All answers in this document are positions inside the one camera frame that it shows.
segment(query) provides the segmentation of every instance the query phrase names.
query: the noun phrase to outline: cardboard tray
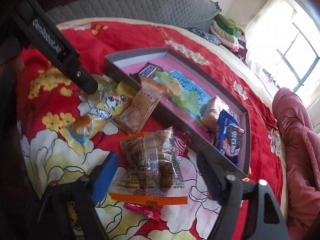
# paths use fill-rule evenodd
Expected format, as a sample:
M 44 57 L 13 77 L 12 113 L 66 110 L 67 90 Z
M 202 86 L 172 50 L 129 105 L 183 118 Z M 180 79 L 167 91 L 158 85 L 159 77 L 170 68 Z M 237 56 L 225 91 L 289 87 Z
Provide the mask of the cardboard tray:
M 185 115 L 181 115 L 178 110 L 167 99 L 161 99 L 159 104 L 151 114 L 152 118 L 157 120 L 162 126 L 174 126 L 176 129 L 185 132 L 190 136 L 192 144 L 189 146 L 194 152 L 202 152 L 206 161 L 210 165 L 215 163 L 220 165 L 225 171 L 234 174 L 237 178 L 243 179 L 248 176 L 250 154 L 251 154 L 251 133 L 249 114 L 247 109 L 219 82 L 212 78 L 197 65 L 168 48 L 143 48 L 121 51 L 106 56 L 106 66 L 104 73 L 115 81 L 124 81 L 135 90 L 140 90 L 140 83 L 133 78 L 133 74 L 140 70 L 146 62 L 160 65 L 166 70 L 178 68 L 184 75 L 193 80 L 197 85 L 203 88 L 209 95 L 218 95 L 224 100 L 239 117 L 239 126 L 246 131 L 243 139 L 243 146 L 238 155 L 238 166 L 235 166 L 228 158 L 222 155 L 208 135 L 199 130 L 200 126 L 195 126 Z

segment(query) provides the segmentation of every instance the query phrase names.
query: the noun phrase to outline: bolt head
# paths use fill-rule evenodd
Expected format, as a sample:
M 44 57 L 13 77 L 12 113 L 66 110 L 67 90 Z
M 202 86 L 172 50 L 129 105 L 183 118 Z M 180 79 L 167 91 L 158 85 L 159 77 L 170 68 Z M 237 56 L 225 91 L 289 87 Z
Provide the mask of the bolt head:
M 56 180 L 52 180 L 52 181 L 50 181 L 49 183 L 48 183 L 48 186 L 49 187 L 53 187 L 53 186 L 55 186 L 55 185 L 57 185 L 58 184 L 58 182 L 56 181 Z
M 230 181 L 236 180 L 236 177 L 235 177 L 234 175 L 232 175 L 232 174 L 228 174 L 228 175 L 226 176 L 226 178 L 227 178 L 227 180 L 230 180 Z
M 262 186 L 268 185 L 268 182 L 266 182 L 264 179 L 259 179 L 259 184 Z
M 82 182 L 85 182 L 85 181 L 89 180 L 89 177 L 87 175 L 83 175 L 83 176 L 80 177 L 80 180 Z

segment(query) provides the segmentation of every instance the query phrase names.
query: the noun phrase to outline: pink comforter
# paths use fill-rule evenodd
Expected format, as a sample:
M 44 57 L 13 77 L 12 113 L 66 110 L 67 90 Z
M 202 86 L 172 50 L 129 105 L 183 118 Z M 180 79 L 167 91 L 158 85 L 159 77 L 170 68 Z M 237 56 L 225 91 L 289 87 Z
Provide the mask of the pink comforter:
M 290 239 L 300 240 L 320 211 L 320 137 L 300 98 L 288 88 L 275 95 L 272 111 L 286 152 L 287 226 Z

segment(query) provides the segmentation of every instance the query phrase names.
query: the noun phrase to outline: window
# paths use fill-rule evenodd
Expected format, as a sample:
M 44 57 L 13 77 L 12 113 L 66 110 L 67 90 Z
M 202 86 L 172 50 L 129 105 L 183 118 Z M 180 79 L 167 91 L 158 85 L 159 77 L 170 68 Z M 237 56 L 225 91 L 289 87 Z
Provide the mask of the window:
M 316 66 L 318 76 L 319 56 L 294 23 L 287 31 L 288 39 L 278 45 L 277 64 L 273 71 L 281 77 L 277 79 L 280 87 L 288 87 L 299 94 L 304 90 L 304 83 L 313 79 L 310 74 Z

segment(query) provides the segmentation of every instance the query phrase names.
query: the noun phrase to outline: blue snack bag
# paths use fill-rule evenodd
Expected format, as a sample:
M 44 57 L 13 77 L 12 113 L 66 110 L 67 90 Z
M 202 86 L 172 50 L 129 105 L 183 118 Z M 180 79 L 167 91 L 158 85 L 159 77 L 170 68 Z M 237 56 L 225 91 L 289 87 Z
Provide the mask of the blue snack bag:
M 225 110 L 222 110 L 219 115 L 218 127 L 215 146 L 221 154 L 237 165 L 245 131 Z

